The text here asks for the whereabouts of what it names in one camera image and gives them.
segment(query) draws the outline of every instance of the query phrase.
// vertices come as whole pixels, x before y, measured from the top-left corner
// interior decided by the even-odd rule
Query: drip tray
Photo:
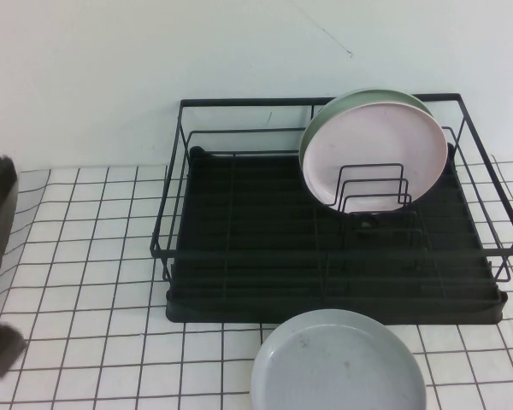
[[[168,318],[280,323],[342,308],[384,324],[499,322],[507,295],[486,257],[468,252],[482,246],[449,151],[439,181],[418,201],[345,215],[315,201],[296,155],[193,148]],[[355,257],[339,256],[346,250]],[[434,251],[455,255],[424,257]]]

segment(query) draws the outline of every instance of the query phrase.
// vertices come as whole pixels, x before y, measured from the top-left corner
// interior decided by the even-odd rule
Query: pink plate
[[[399,102],[376,102],[340,113],[317,131],[304,155],[304,179],[330,208],[389,211],[425,194],[443,172],[447,153],[431,115]]]

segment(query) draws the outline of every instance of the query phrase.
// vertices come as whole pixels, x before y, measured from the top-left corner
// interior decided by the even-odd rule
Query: plate
[[[425,194],[442,174],[448,147],[427,112],[400,102],[348,109],[311,139],[302,164],[311,193],[330,208],[380,212]]]
[[[410,351],[384,325],[315,310],[280,325],[255,358],[253,410],[423,410],[426,387]]]
[[[431,115],[428,107],[426,107],[422,101],[404,92],[382,89],[366,89],[348,92],[327,103],[308,124],[300,142],[298,156],[300,163],[303,163],[305,151],[317,130],[336,114],[361,105],[385,102],[409,104]]]

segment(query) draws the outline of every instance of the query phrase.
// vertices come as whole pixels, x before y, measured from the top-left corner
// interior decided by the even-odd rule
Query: grid pattern
[[[513,158],[492,160],[513,201]],[[486,195],[493,192],[486,170],[479,163],[469,170],[509,246],[507,216],[498,198]],[[20,176],[0,272],[0,321],[20,329],[28,349],[0,381],[0,408],[251,409],[252,361],[275,325],[165,318],[168,284],[149,251],[165,171],[104,167]],[[481,229],[486,223],[464,173],[487,246],[493,240]],[[171,214],[164,215],[162,231],[169,232]],[[427,408],[513,408],[513,257],[509,267],[511,281],[499,284],[510,297],[499,325],[388,326],[421,366]]]

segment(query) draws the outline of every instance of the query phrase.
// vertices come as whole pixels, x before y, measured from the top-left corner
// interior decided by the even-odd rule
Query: black dish rack
[[[168,318],[280,323],[317,308],[343,308],[384,324],[499,322],[507,294],[497,282],[510,280],[513,241],[496,232],[462,148],[479,154],[512,237],[513,209],[460,95],[416,97],[454,105],[461,124],[457,132],[443,126],[449,141],[445,170],[417,201],[407,193],[402,164],[363,166],[399,169],[398,179],[380,179],[396,189],[376,195],[396,196],[404,206],[377,214],[342,214],[318,203],[305,186],[298,151],[276,143],[283,135],[298,141],[332,98],[181,101],[150,246],[170,283]],[[268,126],[273,114],[281,118],[287,108],[300,111],[283,115],[297,118],[296,126]],[[258,126],[264,110],[267,126]],[[232,127],[210,129],[220,119],[231,120]],[[206,120],[210,126],[201,125]],[[183,121],[196,124],[187,132]],[[253,126],[239,126],[243,121]],[[469,145],[463,144],[465,132]],[[249,149],[239,142],[242,136]],[[216,149],[221,139],[227,150]],[[255,149],[259,144],[275,149]],[[455,162],[467,173],[467,184],[461,184]],[[349,183],[361,182],[341,175],[334,203],[340,209],[350,199]],[[491,243],[480,240],[469,192]]]

